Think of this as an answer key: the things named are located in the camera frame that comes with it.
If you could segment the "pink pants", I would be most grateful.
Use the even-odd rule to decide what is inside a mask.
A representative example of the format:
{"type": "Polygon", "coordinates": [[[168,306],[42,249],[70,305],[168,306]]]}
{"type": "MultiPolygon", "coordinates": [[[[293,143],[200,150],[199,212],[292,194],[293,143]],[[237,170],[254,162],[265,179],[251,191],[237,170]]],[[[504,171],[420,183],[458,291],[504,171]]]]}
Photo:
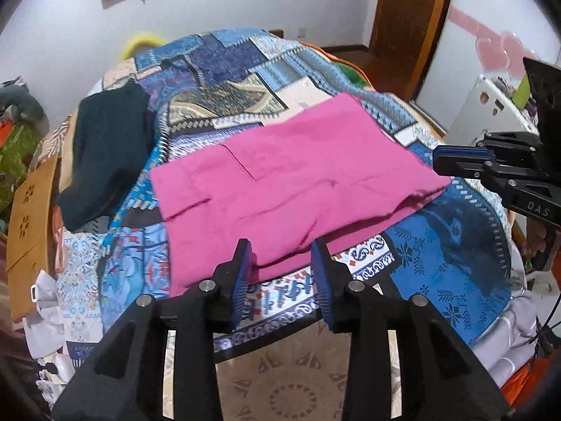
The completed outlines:
{"type": "Polygon", "coordinates": [[[338,94],[284,123],[259,126],[152,169],[169,239],[171,295],[251,242],[256,281],[368,240],[440,196],[449,179],[338,94]]]}

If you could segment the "white sticker covered appliance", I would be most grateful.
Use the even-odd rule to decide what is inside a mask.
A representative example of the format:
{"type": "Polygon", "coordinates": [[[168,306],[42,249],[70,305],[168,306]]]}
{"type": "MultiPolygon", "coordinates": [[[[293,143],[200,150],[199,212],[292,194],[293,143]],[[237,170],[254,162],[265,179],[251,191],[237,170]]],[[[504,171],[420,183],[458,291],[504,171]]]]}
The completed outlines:
{"type": "Polygon", "coordinates": [[[444,136],[447,145],[474,146],[493,132],[530,132],[537,127],[491,80],[479,75],[454,123],[444,136]]]}

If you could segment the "orange cloth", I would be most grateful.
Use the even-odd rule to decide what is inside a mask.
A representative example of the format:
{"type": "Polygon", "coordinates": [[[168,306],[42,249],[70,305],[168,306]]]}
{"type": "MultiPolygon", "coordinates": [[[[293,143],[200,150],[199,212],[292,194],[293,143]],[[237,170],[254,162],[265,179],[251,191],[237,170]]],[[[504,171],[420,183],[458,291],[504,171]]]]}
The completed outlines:
{"type": "Polygon", "coordinates": [[[530,399],[538,383],[558,357],[560,352],[547,358],[533,357],[507,380],[501,392],[512,409],[521,408],[530,399]]]}

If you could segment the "white crumpled cloth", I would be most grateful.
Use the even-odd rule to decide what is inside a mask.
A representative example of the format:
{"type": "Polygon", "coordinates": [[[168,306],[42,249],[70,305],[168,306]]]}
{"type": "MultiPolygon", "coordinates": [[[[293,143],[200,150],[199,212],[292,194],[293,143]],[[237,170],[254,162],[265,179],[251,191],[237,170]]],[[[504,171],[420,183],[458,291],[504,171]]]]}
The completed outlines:
{"type": "Polygon", "coordinates": [[[52,409],[75,375],[75,367],[68,355],[55,279],[41,270],[29,293],[32,307],[23,318],[25,338],[31,357],[39,364],[35,385],[52,409]]]}

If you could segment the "wooden lap desk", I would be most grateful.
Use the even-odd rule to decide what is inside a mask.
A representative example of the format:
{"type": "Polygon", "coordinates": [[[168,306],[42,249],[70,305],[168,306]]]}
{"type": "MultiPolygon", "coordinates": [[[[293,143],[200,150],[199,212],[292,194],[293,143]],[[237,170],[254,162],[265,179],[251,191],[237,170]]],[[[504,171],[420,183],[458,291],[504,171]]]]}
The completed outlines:
{"type": "Polygon", "coordinates": [[[57,167],[57,156],[46,159],[28,174],[14,195],[8,223],[6,275],[15,323],[35,310],[31,286],[37,276],[42,271],[52,271],[54,241],[50,220],[57,167]]]}

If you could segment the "brown wooden door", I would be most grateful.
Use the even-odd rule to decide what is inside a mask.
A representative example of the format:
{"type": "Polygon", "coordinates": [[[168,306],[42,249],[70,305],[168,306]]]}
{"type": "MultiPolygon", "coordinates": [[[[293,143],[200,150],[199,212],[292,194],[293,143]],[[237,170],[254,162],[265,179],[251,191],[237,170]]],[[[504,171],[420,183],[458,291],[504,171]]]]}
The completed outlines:
{"type": "Polygon", "coordinates": [[[374,89],[414,100],[433,59],[451,0],[376,0],[364,46],[326,51],[360,67],[374,89]]]}

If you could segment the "dark teal folded garment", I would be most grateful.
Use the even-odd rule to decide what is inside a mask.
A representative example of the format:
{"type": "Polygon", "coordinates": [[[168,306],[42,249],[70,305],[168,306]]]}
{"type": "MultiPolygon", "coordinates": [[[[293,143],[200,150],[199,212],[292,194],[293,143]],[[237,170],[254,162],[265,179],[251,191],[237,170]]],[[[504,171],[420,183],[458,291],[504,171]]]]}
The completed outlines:
{"type": "Polygon", "coordinates": [[[57,198],[72,232],[116,214],[154,147],[155,112],[135,81],[84,98],[72,142],[71,182],[57,198]]]}

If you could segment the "green fabric storage box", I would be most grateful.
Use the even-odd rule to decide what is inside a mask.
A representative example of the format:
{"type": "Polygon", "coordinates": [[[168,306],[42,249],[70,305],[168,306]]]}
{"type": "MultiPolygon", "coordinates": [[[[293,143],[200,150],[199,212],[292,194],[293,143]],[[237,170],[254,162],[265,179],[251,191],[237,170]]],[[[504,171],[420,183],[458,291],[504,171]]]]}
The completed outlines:
{"type": "Polygon", "coordinates": [[[1,145],[1,211],[8,208],[17,188],[28,176],[28,167],[41,140],[27,123],[16,123],[1,145]]]}

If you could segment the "yellow curved pillow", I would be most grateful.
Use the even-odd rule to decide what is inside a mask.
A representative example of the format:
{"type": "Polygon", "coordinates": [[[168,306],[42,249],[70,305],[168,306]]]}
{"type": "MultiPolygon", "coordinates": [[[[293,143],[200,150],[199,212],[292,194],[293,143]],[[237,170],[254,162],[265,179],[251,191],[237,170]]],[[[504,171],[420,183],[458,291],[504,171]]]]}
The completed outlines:
{"type": "Polygon", "coordinates": [[[150,32],[141,32],[126,41],[120,53],[120,60],[127,61],[137,53],[150,48],[158,48],[167,44],[167,40],[150,32]]]}

